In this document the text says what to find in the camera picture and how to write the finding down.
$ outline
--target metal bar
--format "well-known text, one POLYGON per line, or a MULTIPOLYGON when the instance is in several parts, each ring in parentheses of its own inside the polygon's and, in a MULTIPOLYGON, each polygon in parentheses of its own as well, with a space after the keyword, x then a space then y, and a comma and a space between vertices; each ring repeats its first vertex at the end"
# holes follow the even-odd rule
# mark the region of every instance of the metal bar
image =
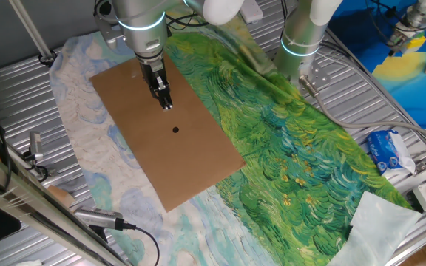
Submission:
POLYGON ((40 232, 44 232, 44 234, 49 238, 55 240, 64 247, 77 253, 78 255, 82 256, 84 259, 90 261, 94 265, 106 266, 104 263, 99 262, 97 259, 93 258, 83 248, 77 246, 71 241, 68 241, 65 237, 61 236, 59 232, 54 231, 52 228, 49 228, 46 225, 43 225, 38 220, 34 219, 31 215, 28 215, 26 212, 22 211, 20 208, 9 208, 8 205, 8 201, 0 197, 0 209, 4 210, 9 215, 14 216, 16 219, 21 220, 21 222, 25 223, 26 225, 29 225, 30 227, 40 232))
POLYGON ((396 252, 392 255, 392 258, 385 266, 396 266, 408 259, 412 254, 419 251, 419 248, 413 248, 414 246, 423 247, 426 245, 426 232, 419 234, 417 237, 412 238, 409 242, 401 245, 397 248, 396 252))
POLYGON ((34 44, 37 46, 38 51, 41 53, 44 60, 53 59, 52 53, 49 50, 49 47, 45 44, 44 39, 41 34, 38 32, 36 26, 34 25, 32 19, 30 19, 29 14, 27 13, 24 5, 21 3, 21 0, 9 0, 9 3, 13 6, 14 11, 18 15, 22 24, 26 28, 30 37, 33 39, 34 44))
MULTIPOLYGON (((0 185, 3 186, 6 180, 6 166, 0 162, 0 185)), ((43 217, 47 218, 53 224, 57 225, 63 231, 67 232, 70 236, 77 239, 83 245, 88 247, 93 252, 97 253, 101 258, 105 259, 112 265, 128 265, 115 251, 113 251, 98 235, 93 233, 85 224, 80 222, 78 218, 73 216, 73 214, 68 211, 62 212, 56 207, 53 203, 60 205, 61 203, 55 199, 52 194, 45 193, 44 188, 40 184, 34 184, 29 179, 26 178, 26 175, 29 175, 25 170, 21 170, 21 175, 12 174, 10 186, 7 195, 4 196, 5 199, 12 200, 12 205, 6 202, 5 208, 2 208, 3 211, 13 215, 16 213, 10 213, 8 210, 16 208, 14 201, 17 202, 17 208, 22 208, 23 210, 33 210, 31 214, 40 214, 43 217)), ((27 215, 27 211, 23 213, 23 216, 17 216, 17 219, 25 219, 24 216, 27 215)), ((73 252, 78 253, 80 256, 83 256, 85 259, 92 261, 95 259, 93 256, 90 256, 87 252, 79 253, 79 249, 71 249, 73 252)))

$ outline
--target metal table surface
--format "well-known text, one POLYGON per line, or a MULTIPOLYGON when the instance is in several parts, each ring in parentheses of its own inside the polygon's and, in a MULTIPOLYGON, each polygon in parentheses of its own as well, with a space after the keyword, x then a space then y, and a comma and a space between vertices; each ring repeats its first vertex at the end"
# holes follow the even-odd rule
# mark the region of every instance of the metal table surface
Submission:
MULTIPOLYGON (((264 18, 248 29, 255 41, 273 58, 280 43, 283 16, 278 0, 258 0, 264 18)), ((295 0, 288 0, 291 10, 295 0)), ((326 38, 336 41, 332 33, 326 38)), ((354 62, 328 48, 320 48, 315 62, 330 78, 330 83, 319 88, 331 114, 349 123, 378 120, 400 120, 414 123, 399 104, 375 79, 360 72, 354 62)), ((305 99, 317 106, 310 96, 305 99)), ((75 197, 71 208, 95 205, 84 175, 65 132, 49 83, 48 68, 40 65, 37 57, 0 69, 0 122, 7 131, 7 141, 24 152, 29 146, 29 131, 41 132, 44 148, 42 165, 57 168, 58 175, 45 185, 56 185, 75 197)), ((368 152, 365 138, 372 129, 351 129, 348 132, 368 152)), ((416 162, 426 157, 426 142, 407 129, 398 128, 416 162)), ((403 194, 423 180, 408 176, 389 179, 403 194)), ((110 245, 123 258, 127 257, 108 234, 110 245)), ((426 214, 407 235, 389 265, 398 265, 410 254, 426 244, 426 214)), ((0 265, 41 259, 44 265, 91 265, 42 233, 25 225, 13 235, 0 241, 0 265)))

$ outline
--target fabric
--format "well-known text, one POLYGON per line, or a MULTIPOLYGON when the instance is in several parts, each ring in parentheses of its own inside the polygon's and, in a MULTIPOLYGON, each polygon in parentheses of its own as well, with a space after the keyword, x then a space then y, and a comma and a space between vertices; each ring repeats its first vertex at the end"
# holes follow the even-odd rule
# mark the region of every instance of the fabric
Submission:
POLYGON ((349 239, 328 266, 385 265, 421 216, 365 192, 351 220, 349 239))
MULTIPOLYGON (((169 213, 88 81, 132 53, 110 51, 95 33, 70 39, 50 70, 97 206, 151 232, 159 265, 326 265, 364 191, 410 207, 352 137, 278 73, 240 18, 173 33, 166 52, 247 163, 169 213)), ((153 264, 150 239, 113 234, 133 263, 153 264)))

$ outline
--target cardboard sheet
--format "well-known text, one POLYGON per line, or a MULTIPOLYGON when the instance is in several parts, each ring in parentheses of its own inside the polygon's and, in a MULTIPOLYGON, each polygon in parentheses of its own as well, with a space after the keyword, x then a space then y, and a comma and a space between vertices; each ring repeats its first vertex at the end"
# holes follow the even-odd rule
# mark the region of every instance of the cardboard sheet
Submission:
POLYGON ((170 211, 246 163, 167 55, 164 61, 173 102, 166 112, 151 96, 137 59, 90 80, 170 211))

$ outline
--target silver cylinder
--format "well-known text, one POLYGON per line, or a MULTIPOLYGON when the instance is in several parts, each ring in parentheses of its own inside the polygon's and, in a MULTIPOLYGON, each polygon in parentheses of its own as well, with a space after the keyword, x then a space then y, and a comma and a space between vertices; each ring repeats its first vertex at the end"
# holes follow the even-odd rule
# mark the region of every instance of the silver cylinder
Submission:
MULTIPOLYGON (((128 18, 141 10, 149 10, 157 1, 113 0, 112 5, 118 18, 128 18)), ((149 12, 144 16, 120 22, 126 45, 136 54, 151 57, 159 54, 167 40, 164 11, 149 12)))
POLYGON ((185 0, 185 4, 203 17, 203 5, 205 0, 185 0))
POLYGON ((426 28, 426 7, 422 6, 420 1, 409 6, 405 14, 405 20, 411 27, 416 29, 426 28))
POLYGON ((310 19, 312 0, 299 1, 285 22, 279 51, 274 63, 292 83, 298 85, 300 76, 311 72, 315 52, 325 34, 328 23, 317 26, 310 19))

